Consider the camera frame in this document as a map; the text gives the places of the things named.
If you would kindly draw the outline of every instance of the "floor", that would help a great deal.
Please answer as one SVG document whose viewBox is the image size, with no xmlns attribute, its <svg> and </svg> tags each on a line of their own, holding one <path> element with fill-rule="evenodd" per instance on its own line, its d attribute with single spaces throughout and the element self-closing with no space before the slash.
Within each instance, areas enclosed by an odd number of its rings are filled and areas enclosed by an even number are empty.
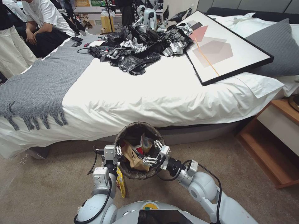
<svg viewBox="0 0 299 224">
<path fill-rule="evenodd" d="M 91 195 L 93 181 L 86 174 L 93 163 L 94 144 L 104 147 L 106 142 L 59 142 L 51 146 L 45 160 L 26 153 L 13 160 L 0 157 L 0 223 L 73 223 L 78 207 Z M 276 190 L 233 134 L 175 145 L 171 154 L 206 166 L 221 180 L 223 191 L 259 224 L 299 223 L 298 186 Z M 151 199 L 178 206 L 209 222 L 202 207 L 178 183 L 163 182 L 159 187 L 161 180 L 156 176 L 125 182 L 127 197 L 121 198 L 117 190 L 117 207 Z"/>
</svg>

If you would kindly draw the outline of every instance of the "yellow snack bag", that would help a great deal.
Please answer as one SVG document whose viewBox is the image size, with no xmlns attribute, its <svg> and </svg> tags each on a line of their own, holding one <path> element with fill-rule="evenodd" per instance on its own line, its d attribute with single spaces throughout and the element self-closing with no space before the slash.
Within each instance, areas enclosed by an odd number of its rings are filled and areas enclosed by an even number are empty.
<svg viewBox="0 0 299 224">
<path fill-rule="evenodd" d="M 116 172 L 117 172 L 117 185 L 119 186 L 119 189 L 121 190 L 121 197 L 125 198 L 126 197 L 126 188 L 125 188 L 125 182 L 124 182 L 124 178 L 122 176 L 122 172 L 118 167 L 116 169 Z"/>
</svg>

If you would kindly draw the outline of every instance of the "wooden nightstand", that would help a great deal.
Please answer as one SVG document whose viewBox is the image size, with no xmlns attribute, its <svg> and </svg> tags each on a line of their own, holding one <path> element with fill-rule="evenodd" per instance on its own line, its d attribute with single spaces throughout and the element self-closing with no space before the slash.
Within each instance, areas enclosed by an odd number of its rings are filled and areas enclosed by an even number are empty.
<svg viewBox="0 0 299 224">
<path fill-rule="evenodd" d="M 277 189 L 299 184 L 299 112 L 287 99 L 272 100 L 236 138 Z"/>
</svg>

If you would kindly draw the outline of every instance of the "white pants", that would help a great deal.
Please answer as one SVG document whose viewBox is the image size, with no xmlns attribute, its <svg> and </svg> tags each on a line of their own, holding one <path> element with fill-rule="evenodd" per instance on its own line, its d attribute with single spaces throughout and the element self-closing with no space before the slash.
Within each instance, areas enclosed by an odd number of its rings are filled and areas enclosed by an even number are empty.
<svg viewBox="0 0 299 224">
<path fill-rule="evenodd" d="M 7 78 L 18 75 L 37 58 L 20 38 L 15 27 L 0 30 L 0 72 Z"/>
</svg>

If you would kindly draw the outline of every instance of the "framed picture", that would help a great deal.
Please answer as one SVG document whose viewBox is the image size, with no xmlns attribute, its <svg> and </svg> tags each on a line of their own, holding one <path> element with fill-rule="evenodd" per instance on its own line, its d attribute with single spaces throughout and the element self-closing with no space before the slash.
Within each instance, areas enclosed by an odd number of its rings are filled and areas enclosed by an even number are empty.
<svg viewBox="0 0 299 224">
<path fill-rule="evenodd" d="M 199 11 L 181 23 L 193 29 L 186 53 L 203 86 L 273 62 L 272 55 Z"/>
</svg>

